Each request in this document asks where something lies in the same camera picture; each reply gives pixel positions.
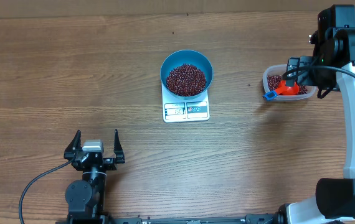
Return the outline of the red measuring scoop blue handle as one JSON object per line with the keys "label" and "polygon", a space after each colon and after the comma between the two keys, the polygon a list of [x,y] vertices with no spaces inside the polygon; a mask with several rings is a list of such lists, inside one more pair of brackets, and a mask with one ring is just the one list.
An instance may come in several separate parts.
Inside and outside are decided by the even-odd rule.
{"label": "red measuring scoop blue handle", "polygon": [[297,95],[300,92],[300,87],[297,83],[293,83],[292,86],[287,86],[285,80],[281,80],[278,88],[267,92],[263,95],[265,100],[274,100],[279,95]]}

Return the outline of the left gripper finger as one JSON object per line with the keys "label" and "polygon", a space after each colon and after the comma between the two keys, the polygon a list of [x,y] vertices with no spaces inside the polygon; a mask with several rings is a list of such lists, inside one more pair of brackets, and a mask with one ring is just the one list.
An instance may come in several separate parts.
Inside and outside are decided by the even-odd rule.
{"label": "left gripper finger", "polygon": [[73,159],[81,149],[81,130],[77,130],[74,138],[64,151],[64,159]]}
{"label": "left gripper finger", "polygon": [[115,129],[113,152],[115,154],[115,163],[116,164],[124,164],[125,163],[125,155],[124,155],[121,143],[120,143],[117,129]]}

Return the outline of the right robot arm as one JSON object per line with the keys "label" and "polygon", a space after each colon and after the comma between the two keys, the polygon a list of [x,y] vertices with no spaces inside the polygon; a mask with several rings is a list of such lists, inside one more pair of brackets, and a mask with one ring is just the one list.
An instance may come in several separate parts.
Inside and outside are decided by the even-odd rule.
{"label": "right robot arm", "polygon": [[355,220],[355,7],[335,4],[318,14],[310,57],[290,58],[288,82],[318,88],[318,98],[342,95],[346,127],[343,178],[322,178],[314,196],[282,205],[275,223],[342,223]]}

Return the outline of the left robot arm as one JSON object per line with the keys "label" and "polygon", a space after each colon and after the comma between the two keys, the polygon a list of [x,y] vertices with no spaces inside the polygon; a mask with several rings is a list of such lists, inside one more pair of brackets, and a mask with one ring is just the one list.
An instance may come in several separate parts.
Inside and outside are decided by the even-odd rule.
{"label": "left robot arm", "polygon": [[107,172],[117,170],[125,163],[118,131],[114,132],[114,157],[104,156],[103,141],[88,140],[81,143],[81,131],[64,151],[64,159],[82,173],[80,180],[73,181],[65,191],[68,204],[67,223],[113,223],[111,215],[104,211]]}

